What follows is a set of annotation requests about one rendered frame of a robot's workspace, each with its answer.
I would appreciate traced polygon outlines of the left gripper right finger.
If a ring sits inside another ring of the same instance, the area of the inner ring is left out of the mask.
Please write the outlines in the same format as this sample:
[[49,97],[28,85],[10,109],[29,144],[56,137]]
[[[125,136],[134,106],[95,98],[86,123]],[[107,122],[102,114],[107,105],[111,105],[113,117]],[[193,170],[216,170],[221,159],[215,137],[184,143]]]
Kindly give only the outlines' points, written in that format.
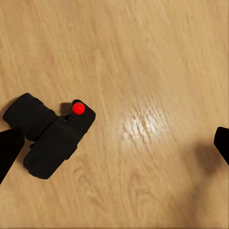
[[214,144],[229,165],[229,129],[218,127]]

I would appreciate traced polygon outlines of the digital camera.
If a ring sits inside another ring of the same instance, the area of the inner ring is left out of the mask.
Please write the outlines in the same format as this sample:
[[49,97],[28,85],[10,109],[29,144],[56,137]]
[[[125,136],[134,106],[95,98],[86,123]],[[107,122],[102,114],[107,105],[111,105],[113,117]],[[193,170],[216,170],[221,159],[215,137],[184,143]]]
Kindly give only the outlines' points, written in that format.
[[26,139],[34,142],[23,161],[31,175],[49,179],[78,148],[96,113],[79,99],[73,100],[72,110],[70,115],[58,116],[40,99],[25,93],[4,113],[2,119],[11,128],[20,127]]

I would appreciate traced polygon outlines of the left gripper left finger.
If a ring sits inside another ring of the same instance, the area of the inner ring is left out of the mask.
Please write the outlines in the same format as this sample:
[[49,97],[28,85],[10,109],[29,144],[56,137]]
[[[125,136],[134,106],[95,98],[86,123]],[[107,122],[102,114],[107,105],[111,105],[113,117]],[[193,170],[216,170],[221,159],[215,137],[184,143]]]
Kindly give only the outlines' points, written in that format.
[[0,132],[0,184],[25,145],[20,127]]

